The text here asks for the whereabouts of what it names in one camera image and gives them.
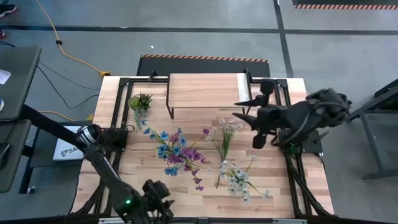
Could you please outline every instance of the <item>potted succulent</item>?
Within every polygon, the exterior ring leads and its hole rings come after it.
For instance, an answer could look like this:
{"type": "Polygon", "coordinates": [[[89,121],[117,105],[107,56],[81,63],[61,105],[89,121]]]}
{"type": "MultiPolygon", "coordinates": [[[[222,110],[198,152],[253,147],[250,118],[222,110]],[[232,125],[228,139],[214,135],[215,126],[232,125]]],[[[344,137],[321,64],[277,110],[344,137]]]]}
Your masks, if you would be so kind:
{"type": "Polygon", "coordinates": [[[140,130],[142,129],[142,122],[147,117],[147,110],[150,108],[149,103],[152,101],[151,97],[152,95],[140,93],[129,100],[129,106],[134,110],[134,120],[140,130]]]}

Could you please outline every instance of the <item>caution tape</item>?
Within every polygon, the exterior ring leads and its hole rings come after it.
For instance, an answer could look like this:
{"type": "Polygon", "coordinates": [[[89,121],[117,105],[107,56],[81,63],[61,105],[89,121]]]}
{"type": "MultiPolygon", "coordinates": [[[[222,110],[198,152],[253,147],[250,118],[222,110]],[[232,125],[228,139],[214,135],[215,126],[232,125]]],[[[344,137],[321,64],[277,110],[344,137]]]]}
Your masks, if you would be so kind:
{"type": "Polygon", "coordinates": [[[144,54],[142,58],[183,58],[183,59],[202,59],[202,60],[229,60],[229,61],[240,61],[240,62],[265,62],[265,59],[256,58],[234,58],[234,57],[211,57],[211,56],[189,56],[189,55],[156,55],[156,54],[144,54]]]}
{"type": "Polygon", "coordinates": [[[332,5],[332,4],[298,4],[296,9],[384,9],[396,10],[398,6],[393,5],[332,5]]]}

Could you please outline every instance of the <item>desk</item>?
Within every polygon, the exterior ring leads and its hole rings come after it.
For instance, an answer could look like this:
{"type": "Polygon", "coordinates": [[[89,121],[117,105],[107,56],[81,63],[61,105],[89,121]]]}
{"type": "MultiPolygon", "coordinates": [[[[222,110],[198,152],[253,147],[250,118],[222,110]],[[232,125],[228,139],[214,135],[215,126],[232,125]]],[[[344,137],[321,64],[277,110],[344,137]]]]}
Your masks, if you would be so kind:
{"type": "MultiPolygon", "coordinates": [[[[104,77],[101,93],[95,111],[93,123],[102,128],[109,127],[118,90],[120,77],[104,77]]],[[[304,81],[301,78],[287,79],[292,104],[301,101],[307,95],[304,81]]],[[[259,84],[251,84],[252,96],[260,94],[259,84]]],[[[148,110],[148,124],[158,130],[173,133],[177,127],[182,128],[188,143],[192,143],[201,136],[203,128],[217,126],[218,119],[231,116],[232,112],[241,112],[240,108],[181,108],[176,111],[175,119],[170,119],[165,105],[166,83],[135,83],[132,96],[145,93],[153,95],[151,109],[148,110]]],[[[271,96],[270,103],[275,103],[271,96]]],[[[253,108],[249,114],[256,114],[253,108]]],[[[121,123],[122,110],[119,112],[118,125],[121,123]]],[[[127,124],[134,124],[134,115],[130,111],[127,124]]],[[[252,132],[248,125],[244,125],[235,135],[227,159],[234,160],[240,167],[247,167],[250,163],[250,154],[259,156],[249,170],[250,181],[260,191],[270,190],[270,197],[266,200],[252,190],[252,201],[243,202],[242,198],[229,196],[226,180],[220,182],[216,189],[218,169],[207,174],[207,166],[201,167],[198,176],[202,178],[205,189],[202,192],[195,190],[195,183],[189,173],[180,172],[171,177],[164,174],[166,163],[158,159],[155,147],[157,143],[143,135],[142,131],[129,134],[126,151],[122,154],[119,173],[123,181],[131,184],[142,193],[141,187],[145,180],[160,180],[170,189],[175,203],[171,209],[175,217],[240,217],[240,218],[267,218],[293,217],[292,199],[290,196],[289,181],[287,178],[286,163],[279,148],[272,146],[268,138],[266,146],[261,149],[251,147],[252,132]]],[[[198,141],[196,147],[207,157],[212,167],[220,165],[218,153],[206,141],[198,141]]],[[[324,208],[333,213],[325,171],[319,158],[312,154],[304,154],[303,164],[307,185],[324,208]]],[[[77,211],[88,200],[98,185],[100,177],[88,161],[83,161],[79,175],[79,183],[72,211],[77,211]]],[[[302,193],[298,190],[300,208],[304,211],[302,193]]]]}

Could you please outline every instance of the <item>small plant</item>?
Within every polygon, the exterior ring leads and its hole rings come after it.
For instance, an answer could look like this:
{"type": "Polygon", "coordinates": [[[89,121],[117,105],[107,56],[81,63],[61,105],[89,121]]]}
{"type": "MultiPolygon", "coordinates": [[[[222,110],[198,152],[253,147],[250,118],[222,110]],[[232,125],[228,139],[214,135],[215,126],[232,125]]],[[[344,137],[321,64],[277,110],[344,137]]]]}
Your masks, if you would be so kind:
{"type": "MultiPolygon", "coordinates": [[[[146,120],[142,120],[141,124],[147,126],[146,120]]],[[[193,181],[197,184],[196,190],[202,191],[204,187],[200,185],[202,179],[197,177],[199,166],[195,165],[195,161],[200,161],[202,164],[206,163],[206,158],[200,154],[196,149],[192,149],[196,141],[190,146],[187,146],[187,139],[183,136],[181,128],[169,138],[169,134],[166,131],[162,131],[158,134],[151,127],[144,131],[144,134],[149,134],[149,138],[156,140],[160,143],[160,146],[156,147],[157,156],[159,159],[167,160],[168,168],[165,168],[165,174],[175,177],[178,175],[178,170],[181,168],[185,172],[191,172],[193,181]]]]}
{"type": "Polygon", "coordinates": [[[152,95],[140,93],[129,100],[129,106],[134,110],[134,120],[140,130],[142,129],[142,121],[147,118],[147,110],[150,108],[149,103],[152,101],[151,97],[152,95]]]}
{"type": "Polygon", "coordinates": [[[250,166],[253,163],[253,161],[258,160],[257,156],[250,155],[250,157],[251,157],[251,162],[245,171],[241,170],[236,164],[229,166],[228,161],[223,161],[221,163],[221,169],[220,169],[220,176],[222,178],[227,176],[228,178],[229,193],[231,195],[236,195],[236,194],[242,195],[242,198],[245,202],[250,202],[251,200],[248,186],[252,187],[256,192],[261,194],[263,199],[266,199],[269,194],[269,190],[266,190],[266,192],[263,194],[260,191],[258,191],[258,189],[254,185],[252,185],[252,183],[250,183],[248,170],[250,169],[250,166]]]}
{"type": "MultiPolygon", "coordinates": [[[[214,147],[216,147],[218,153],[220,154],[220,163],[225,161],[226,155],[231,145],[234,133],[242,128],[242,124],[236,123],[229,118],[220,120],[220,128],[204,129],[203,133],[206,134],[206,141],[211,142],[214,147]]],[[[216,189],[220,182],[220,177],[218,176],[216,189]]]]}

